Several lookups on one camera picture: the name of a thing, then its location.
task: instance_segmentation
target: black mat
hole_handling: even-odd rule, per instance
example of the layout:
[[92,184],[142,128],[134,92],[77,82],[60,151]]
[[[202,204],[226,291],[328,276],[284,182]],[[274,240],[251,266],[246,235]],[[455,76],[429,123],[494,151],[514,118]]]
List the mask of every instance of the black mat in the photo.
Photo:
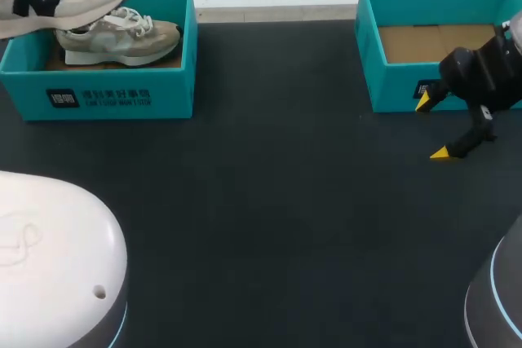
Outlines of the black mat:
[[467,285],[520,211],[522,112],[375,115],[347,21],[202,25],[191,121],[23,124],[0,169],[117,215],[129,348],[464,348]]

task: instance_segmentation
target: small hole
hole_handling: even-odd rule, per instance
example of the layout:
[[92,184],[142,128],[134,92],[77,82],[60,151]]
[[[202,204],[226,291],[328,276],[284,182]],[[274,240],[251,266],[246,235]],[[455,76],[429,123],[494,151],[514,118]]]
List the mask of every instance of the small hole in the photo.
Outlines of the small hole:
[[105,292],[105,287],[102,285],[96,285],[95,288],[92,290],[95,297],[98,299],[105,299],[107,297],[107,293]]

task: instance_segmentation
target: beige sneaker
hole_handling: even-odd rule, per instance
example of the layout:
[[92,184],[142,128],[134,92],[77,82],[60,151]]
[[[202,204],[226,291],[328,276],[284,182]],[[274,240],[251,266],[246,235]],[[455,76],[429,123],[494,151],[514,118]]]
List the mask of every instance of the beige sneaker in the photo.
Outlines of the beige sneaker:
[[152,20],[121,7],[84,29],[56,31],[67,65],[115,62],[137,67],[171,53],[183,30],[171,22]]

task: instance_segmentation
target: cardboard box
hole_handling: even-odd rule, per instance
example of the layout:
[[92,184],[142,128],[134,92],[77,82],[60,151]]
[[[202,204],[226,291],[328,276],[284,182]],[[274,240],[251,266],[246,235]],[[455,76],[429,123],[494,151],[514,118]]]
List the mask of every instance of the cardboard box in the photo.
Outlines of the cardboard box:
[[[414,111],[448,53],[481,47],[520,10],[522,0],[359,0],[356,40],[374,111]],[[436,110],[464,108],[449,97]]]
[[128,0],[126,6],[184,29],[178,52],[153,66],[67,67],[54,34],[9,42],[0,81],[26,121],[189,118],[197,61],[193,0]]

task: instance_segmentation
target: teal shoe box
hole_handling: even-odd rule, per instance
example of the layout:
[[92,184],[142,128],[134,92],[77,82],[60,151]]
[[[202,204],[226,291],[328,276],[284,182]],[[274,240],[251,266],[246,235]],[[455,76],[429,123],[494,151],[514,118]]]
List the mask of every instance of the teal shoe box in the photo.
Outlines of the teal shoe box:
[[184,30],[179,68],[47,71],[52,32],[12,39],[0,81],[25,121],[129,120],[192,116],[197,60],[193,0],[128,0],[127,7]]
[[[412,112],[420,98],[418,94],[414,98],[414,93],[440,79],[436,61],[389,63],[379,29],[498,25],[520,10],[522,0],[359,0],[356,40],[374,111]],[[437,110],[464,108],[465,103],[456,97],[449,97],[436,107]],[[522,108],[522,103],[515,108]]]

